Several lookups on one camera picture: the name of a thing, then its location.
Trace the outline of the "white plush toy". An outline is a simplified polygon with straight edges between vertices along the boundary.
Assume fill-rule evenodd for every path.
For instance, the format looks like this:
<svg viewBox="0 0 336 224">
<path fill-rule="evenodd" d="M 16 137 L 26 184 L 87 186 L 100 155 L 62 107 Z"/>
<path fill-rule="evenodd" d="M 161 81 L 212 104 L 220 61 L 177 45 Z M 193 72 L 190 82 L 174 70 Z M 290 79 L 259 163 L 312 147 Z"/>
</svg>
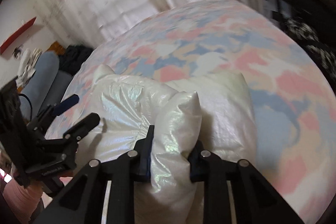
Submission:
<svg viewBox="0 0 336 224">
<path fill-rule="evenodd" d="M 20 59 L 20 64 L 17 73 L 17 87 L 24 88 L 36 72 L 35 65 L 43 51 L 35 48 L 33 51 L 26 49 Z"/>
</svg>

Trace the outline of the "white iridescent puffer jacket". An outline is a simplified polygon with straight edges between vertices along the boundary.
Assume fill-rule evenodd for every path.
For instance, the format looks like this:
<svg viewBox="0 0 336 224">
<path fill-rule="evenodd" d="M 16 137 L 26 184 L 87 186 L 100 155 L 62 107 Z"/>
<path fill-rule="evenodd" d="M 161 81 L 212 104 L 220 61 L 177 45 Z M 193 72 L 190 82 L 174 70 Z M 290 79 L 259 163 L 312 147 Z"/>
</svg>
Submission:
<svg viewBox="0 0 336 224">
<path fill-rule="evenodd" d="M 190 181 L 187 160 L 197 141 L 224 160 L 256 157 L 255 116 L 241 73 L 161 83 L 100 65 L 84 102 L 73 119 L 97 113 L 101 120 L 79 143 L 78 168 L 117 159 L 154 126 L 151 180 L 134 188 L 137 223 L 202 223 L 203 186 Z"/>
</svg>

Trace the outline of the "black clothes pile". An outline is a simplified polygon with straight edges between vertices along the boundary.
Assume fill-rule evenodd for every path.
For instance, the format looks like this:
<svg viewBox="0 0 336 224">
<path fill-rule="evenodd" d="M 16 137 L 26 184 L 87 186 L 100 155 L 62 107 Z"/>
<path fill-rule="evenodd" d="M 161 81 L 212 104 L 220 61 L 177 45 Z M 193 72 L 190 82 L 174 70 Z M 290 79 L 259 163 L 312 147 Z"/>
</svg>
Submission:
<svg viewBox="0 0 336 224">
<path fill-rule="evenodd" d="M 93 48 L 83 45 L 68 46 L 63 55 L 59 55 L 59 70 L 70 74 L 76 75 L 88 57 L 93 52 Z"/>
</svg>

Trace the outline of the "black white patterned fabric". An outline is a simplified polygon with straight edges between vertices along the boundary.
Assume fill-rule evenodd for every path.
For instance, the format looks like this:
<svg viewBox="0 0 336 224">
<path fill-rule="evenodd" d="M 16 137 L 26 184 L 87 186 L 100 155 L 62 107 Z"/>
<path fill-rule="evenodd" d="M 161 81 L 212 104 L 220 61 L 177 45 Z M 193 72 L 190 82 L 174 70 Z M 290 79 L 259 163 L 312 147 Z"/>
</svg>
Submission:
<svg viewBox="0 0 336 224">
<path fill-rule="evenodd" d="M 306 23 L 285 18 L 281 28 L 314 61 L 335 93 L 335 51 L 321 42 L 315 30 Z"/>
</svg>

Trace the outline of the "pastel patterned bed cover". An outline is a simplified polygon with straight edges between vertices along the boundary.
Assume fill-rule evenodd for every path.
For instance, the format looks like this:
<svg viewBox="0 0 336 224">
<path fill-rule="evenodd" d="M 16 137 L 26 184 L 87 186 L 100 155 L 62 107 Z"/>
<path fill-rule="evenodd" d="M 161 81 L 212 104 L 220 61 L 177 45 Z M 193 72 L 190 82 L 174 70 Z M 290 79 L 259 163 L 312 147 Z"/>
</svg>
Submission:
<svg viewBox="0 0 336 224">
<path fill-rule="evenodd" d="M 66 90 L 78 104 L 46 133 L 60 138 L 78 121 L 100 65 L 117 75 L 167 83 L 241 73 L 257 129 L 251 163 L 305 223 L 316 223 L 335 195 L 335 95 L 290 37 L 236 0 L 190 3 L 162 12 L 98 46 Z"/>
</svg>

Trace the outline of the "red wall shelf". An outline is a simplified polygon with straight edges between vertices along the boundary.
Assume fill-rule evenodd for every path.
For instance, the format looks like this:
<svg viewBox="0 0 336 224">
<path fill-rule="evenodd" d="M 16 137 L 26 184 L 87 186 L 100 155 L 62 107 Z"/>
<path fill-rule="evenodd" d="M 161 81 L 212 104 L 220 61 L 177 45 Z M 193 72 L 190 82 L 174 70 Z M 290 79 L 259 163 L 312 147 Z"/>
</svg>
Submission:
<svg viewBox="0 0 336 224">
<path fill-rule="evenodd" d="M 37 17 L 24 22 L 13 34 L 11 34 L 2 44 L 1 44 L 1 55 L 7 50 L 7 48 L 15 42 L 15 40 L 21 36 L 25 31 L 27 31 L 36 21 Z"/>
</svg>

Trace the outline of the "blue grey pillow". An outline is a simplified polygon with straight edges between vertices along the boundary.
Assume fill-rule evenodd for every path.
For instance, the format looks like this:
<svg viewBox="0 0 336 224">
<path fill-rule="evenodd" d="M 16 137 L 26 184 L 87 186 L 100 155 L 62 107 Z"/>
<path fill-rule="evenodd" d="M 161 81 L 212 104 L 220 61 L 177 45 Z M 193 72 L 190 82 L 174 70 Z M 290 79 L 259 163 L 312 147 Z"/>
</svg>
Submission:
<svg viewBox="0 0 336 224">
<path fill-rule="evenodd" d="M 35 73 L 21 91 L 23 118 L 30 120 L 48 105 L 60 103 L 72 81 L 72 76 L 59 69 L 59 57 L 53 51 L 43 53 L 36 65 Z"/>
</svg>

